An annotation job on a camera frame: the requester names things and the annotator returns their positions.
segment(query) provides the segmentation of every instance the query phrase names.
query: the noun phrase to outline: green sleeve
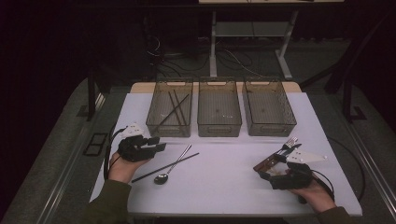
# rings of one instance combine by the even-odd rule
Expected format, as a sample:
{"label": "green sleeve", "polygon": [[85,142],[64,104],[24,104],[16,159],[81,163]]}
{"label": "green sleeve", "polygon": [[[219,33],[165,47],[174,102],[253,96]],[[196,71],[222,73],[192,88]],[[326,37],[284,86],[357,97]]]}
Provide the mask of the green sleeve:
{"label": "green sleeve", "polygon": [[335,207],[318,214],[320,224],[356,224],[344,207]]}
{"label": "green sleeve", "polygon": [[86,207],[80,223],[127,223],[130,191],[128,184],[106,180],[99,196]]}

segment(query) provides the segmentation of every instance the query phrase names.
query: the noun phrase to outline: person's arm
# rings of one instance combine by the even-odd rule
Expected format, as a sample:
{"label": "person's arm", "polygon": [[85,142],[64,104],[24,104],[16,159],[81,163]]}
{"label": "person's arm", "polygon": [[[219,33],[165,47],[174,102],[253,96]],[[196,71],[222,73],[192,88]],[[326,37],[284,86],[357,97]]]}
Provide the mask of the person's arm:
{"label": "person's arm", "polygon": [[81,224],[127,223],[128,197],[131,186],[128,184],[134,172],[148,161],[130,162],[119,158],[115,153],[110,161],[108,180],[99,196],[90,202],[83,214]]}
{"label": "person's arm", "polygon": [[303,196],[318,214],[321,224],[356,224],[344,207],[337,207],[327,191],[316,180],[304,189],[290,189],[291,192]]}

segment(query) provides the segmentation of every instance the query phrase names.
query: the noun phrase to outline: clear plastic bin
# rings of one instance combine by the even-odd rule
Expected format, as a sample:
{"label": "clear plastic bin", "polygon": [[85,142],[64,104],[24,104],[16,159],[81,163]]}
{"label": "clear plastic bin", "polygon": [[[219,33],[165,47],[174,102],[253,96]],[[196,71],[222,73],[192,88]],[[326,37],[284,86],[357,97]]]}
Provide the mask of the clear plastic bin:
{"label": "clear plastic bin", "polygon": [[297,121],[279,78],[245,77],[243,97],[249,135],[290,135]]}
{"label": "clear plastic bin", "polygon": [[192,77],[157,79],[146,120],[151,136],[191,136],[192,86]]}
{"label": "clear plastic bin", "polygon": [[242,119],[233,77],[200,78],[197,122],[201,137],[239,136]]}

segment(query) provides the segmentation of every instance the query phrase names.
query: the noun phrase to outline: dark background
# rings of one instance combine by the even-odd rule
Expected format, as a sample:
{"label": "dark background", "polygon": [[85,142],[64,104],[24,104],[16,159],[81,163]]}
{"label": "dark background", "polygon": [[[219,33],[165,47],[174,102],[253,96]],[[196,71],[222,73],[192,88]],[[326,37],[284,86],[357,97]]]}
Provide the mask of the dark background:
{"label": "dark background", "polygon": [[[391,3],[385,0],[346,1],[341,8],[320,12],[304,9],[296,22],[293,39],[345,38],[358,46],[361,38],[391,9]],[[114,85],[150,80],[154,75],[145,52],[150,33],[162,35],[168,45],[193,54],[196,37],[207,35],[206,27],[210,22],[205,19],[208,12],[203,11],[172,14],[166,11],[152,16],[147,11],[133,10],[94,12],[76,9],[73,4],[66,0],[0,0],[3,121],[0,218],[28,174],[68,97],[91,69],[100,91],[104,92]],[[129,4],[141,4],[141,1],[131,0]],[[221,16],[231,20],[232,15],[238,17],[238,13]],[[351,72],[354,83],[365,92],[393,130],[396,130],[393,90],[396,34],[392,23],[396,21],[395,15],[393,8]],[[254,14],[253,19],[258,19],[256,16],[261,15]],[[149,23],[142,19],[147,17]],[[173,24],[176,29],[168,32],[171,26],[166,27],[166,24]],[[120,47],[125,43],[128,49]],[[141,71],[142,77],[129,75],[136,70]]]}

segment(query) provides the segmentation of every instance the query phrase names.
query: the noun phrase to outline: metal utensil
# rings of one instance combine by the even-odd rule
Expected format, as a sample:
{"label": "metal utensil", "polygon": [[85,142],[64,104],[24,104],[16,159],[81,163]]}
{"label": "metal utensil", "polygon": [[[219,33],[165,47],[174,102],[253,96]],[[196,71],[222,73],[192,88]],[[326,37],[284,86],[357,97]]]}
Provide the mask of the metal utensil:
{"label": "metal utensil", "polygon": [[162,175],[157,175],[157,177],[155,177],[154,179],[154,183],[158,184],[158,185],[162,185],[164,183],[166,183],[166,181],[168,180],[169,177],[169,173],[171,173],[171,171],[173,170],[173,168],[178,164],[178,162],[184,157],[184,155],[187,153],[187,151],[189,151],[189,149],[191,148],[191,144],[189,144],[186,149],[184,149],[183,153],[180,155],[180,157],[177,159],[177,161],[175,162],[175,164],[173,164],[173,166],[171,166],[171,168],[168,170],[168,172],[166,174],[162,174]]}

